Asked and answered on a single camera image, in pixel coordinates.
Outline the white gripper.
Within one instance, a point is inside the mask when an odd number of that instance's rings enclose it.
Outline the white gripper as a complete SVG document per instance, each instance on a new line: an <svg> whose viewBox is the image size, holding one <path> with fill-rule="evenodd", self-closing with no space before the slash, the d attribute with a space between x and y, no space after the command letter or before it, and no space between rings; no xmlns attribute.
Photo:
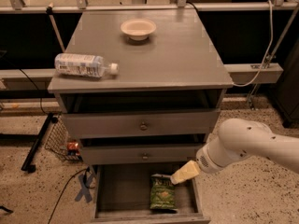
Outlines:
<svg viewBox="0 0 299 224"><path fill-rule="evenodd" d="M172 184L193 179L200 174L200 169L207 174L217 173L233 162L220 140L212 140L201 147L196 153L196 161L188 161L175 171L170 176Z"/></svg>

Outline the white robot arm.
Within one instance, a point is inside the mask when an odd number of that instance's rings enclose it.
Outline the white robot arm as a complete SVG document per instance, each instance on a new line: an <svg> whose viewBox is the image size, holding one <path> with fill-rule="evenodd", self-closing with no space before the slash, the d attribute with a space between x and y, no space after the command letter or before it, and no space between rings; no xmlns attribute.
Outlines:
<svg viewBox="0 0 299 224"><path fill-rule="evenodd" d="M220 125L217 137L196 152L196 160L188 161L170 180L176 185L201 172L214 174L250 156L267 158L299 173L298 138L275 134L261 122L227 119Z"/></svg>

